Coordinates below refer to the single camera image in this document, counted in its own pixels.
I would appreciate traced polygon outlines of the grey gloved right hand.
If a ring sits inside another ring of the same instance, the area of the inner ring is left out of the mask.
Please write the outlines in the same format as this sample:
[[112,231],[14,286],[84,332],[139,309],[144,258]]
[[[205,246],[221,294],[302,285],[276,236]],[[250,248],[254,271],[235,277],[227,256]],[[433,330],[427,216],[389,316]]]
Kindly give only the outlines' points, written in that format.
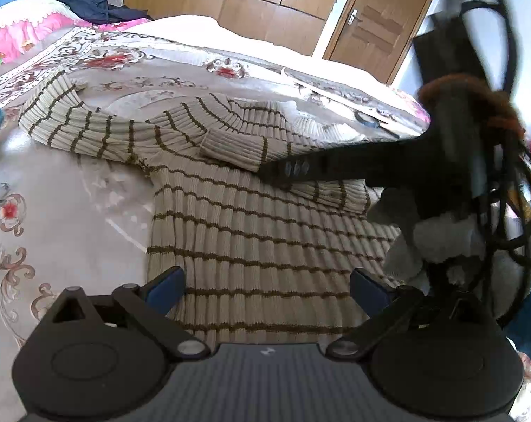
[[[462,256],[485,256],[485,242],[477,228],[476,217],[458,220],[451,213],[420,221],[411,196],[388,188],[373,204],[366,219],[375,224],[396,226],[401,230],[386,254],[383,273],[400,282],[429,290],[427,273],[422,263],[441,264],[446,259]],[[499,318],[515,301],[524,269],[505,250],[497,250],[491,267],[491,287],[487,306]]]

